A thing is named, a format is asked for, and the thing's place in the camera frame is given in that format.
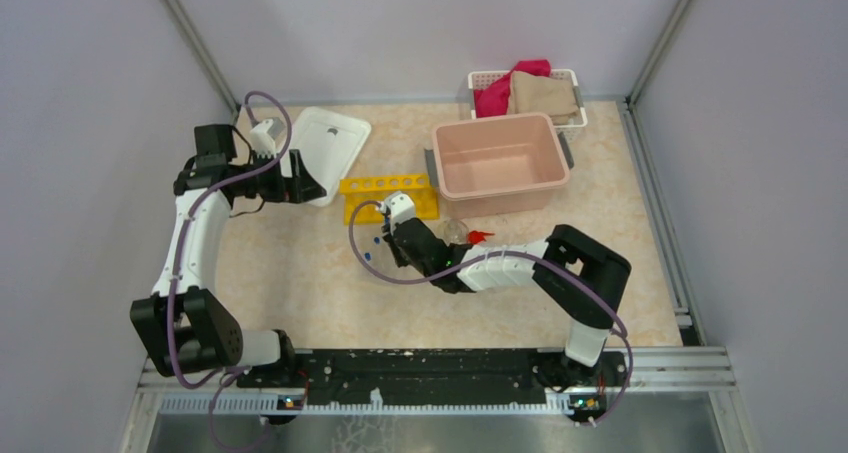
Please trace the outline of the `blue capped small tubes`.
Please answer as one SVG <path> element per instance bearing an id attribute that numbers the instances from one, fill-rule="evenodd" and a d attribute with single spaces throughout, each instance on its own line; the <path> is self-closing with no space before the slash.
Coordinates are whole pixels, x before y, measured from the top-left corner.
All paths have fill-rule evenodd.
<path id="1" fill-rule="evenodd" d="M 385 223 L 364 226 L 360 246 L 367 262 L 385 262 L 392 259 L 390 246 L 385 239 L 387 234 L 388 225 Z"/>

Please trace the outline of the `yellow test tube rack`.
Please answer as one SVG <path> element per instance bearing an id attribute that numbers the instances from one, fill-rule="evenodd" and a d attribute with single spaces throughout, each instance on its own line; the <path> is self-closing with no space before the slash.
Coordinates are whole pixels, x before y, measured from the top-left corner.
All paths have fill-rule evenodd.
<path id="1" fill-rule="evenodd" d="M 350 224 L 354 209 L 369 200 L 383 201 L 395 192 L 407 194 L 415 204 L 422 220 L 440 218 L 438 193 L 426 174 L 407 174 L 346 178 L 339 182 L 338 193 L 344 197 L 344 225 Z"/>

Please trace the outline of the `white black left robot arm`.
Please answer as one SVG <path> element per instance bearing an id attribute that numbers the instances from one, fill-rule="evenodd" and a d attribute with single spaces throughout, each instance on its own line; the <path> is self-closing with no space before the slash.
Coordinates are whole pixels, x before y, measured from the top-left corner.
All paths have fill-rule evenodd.
<path id="1" fill-rule="evenodd" d="M 292 384 L 300 361 L 282 330 L 248 331 L 215 295 L 216 267 L 236 199 L 302 204 L 326 190 L 290 149 L 288 120 L 256 123 L 244 136 L 248 159 L 235 163 L 239 130 L 209 124 L 194 130 L 195 155 L 173 183 L 176 221 L 159 279 L 149 297 L 130 307 L 130 320 L 149 359 L 164 377 L 194 388 L 190 373 L 260 368 L 277 387 Z"/>

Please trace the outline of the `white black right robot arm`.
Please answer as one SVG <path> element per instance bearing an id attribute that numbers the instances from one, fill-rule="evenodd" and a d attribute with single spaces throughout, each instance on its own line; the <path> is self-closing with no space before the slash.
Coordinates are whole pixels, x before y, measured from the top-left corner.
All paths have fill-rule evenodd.
<path id="1" fill-rule="evenodd" d="M 414 268 L 446 293 L 541 289 L 572 320 L 563 371 L 576 385 L 599 376 L 612 329 L 624 331 L 617 312 L 631 263 L 573 226 L 557 225 L 543 240 L 495 247 L 448 244 L 418 218 L 386 224 L 382 232 L 397 266 Z"/>

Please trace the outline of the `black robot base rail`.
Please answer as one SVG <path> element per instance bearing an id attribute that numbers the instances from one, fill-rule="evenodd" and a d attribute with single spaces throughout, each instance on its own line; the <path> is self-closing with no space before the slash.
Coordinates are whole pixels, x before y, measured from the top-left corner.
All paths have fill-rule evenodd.
<path id="1" fill-rule="evenodd" d="M 560 350 L 532 348 L 315 349 L 254 368 L 237 384 L 300 389 L 310 406 L 536 406 L 550 393 L 609 393 L 626 373 L 621 352 L 604 352 L 587 367 Z"/>

